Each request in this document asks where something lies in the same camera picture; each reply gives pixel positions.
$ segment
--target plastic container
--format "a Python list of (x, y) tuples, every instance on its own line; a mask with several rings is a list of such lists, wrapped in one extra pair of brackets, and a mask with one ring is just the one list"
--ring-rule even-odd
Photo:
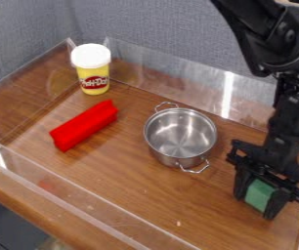
[(81, 89), (89, 95), (99, 95), (109, 89), (110, 51), (99, 44), (83, 44), (70, 55), (77, 68)]

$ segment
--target wooden surface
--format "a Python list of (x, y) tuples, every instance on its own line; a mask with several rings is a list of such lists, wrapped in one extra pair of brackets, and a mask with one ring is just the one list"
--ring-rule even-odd
[[(154, 160), (142, 135), (154, 106), (167, 100), (114, 81), (101, 96), (87, 96), (77, 87), (66, 87), (65, 94), (54, 98), (45, 83), (34, 84), (35, 79), (47, 78), (42, 72), (46, 74), (45, 64), (50, 62), (66, 68), (66, 52), (57, 51), (0, 87), (0, 105), (6, 104), (3, 113), (0, 111), (0, 128), (6, 129), (4, 136), (0, 130), (2, 144), (201, 249), (294, 249), (299, 204), (289, 203), (269, 222), (231, 196), (234, 170), (225, 161), (229, 142), (237, 138), (261, 144), (265, 133), (203, 112), (217, 127), (210, 167), (201, 175), (185, 174)], [(4, 97), (15, 97), (11, 84), (22, 84), (22, 108), (10, 108), (10, 101), (0, 99), (3, 93)], [(119, 109), (118, 120), (62, 153), (47, 132), (106, 99)], [(38, 105), (25, 110), (26, 104)], [(8, 109), (13, 117), (6, 119)], [(129, 249), (0, 173), (0, 202), (75, 249)]]

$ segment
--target red block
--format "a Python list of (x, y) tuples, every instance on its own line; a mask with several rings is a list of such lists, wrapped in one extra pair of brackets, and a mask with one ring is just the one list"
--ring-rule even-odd
[(62, 151), (69, 150), (117, 119), (117, 112), (118, 110), (110, 100), (94, 105), (49, 132), (54, 145)]

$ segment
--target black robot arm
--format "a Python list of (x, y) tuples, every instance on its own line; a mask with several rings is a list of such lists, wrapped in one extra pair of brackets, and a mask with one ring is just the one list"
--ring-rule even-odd
[(273, 188), (262, 210), (271, 219), (287, 201), (299, 202), (299, 8), (273, 0), (210, 2), (235, 35), (251, 73), (277, 78), (265, 142), (254, 146), (233, 140), (227, 154), (235, 167), (235, 198), (249, 196), (254, 180)]

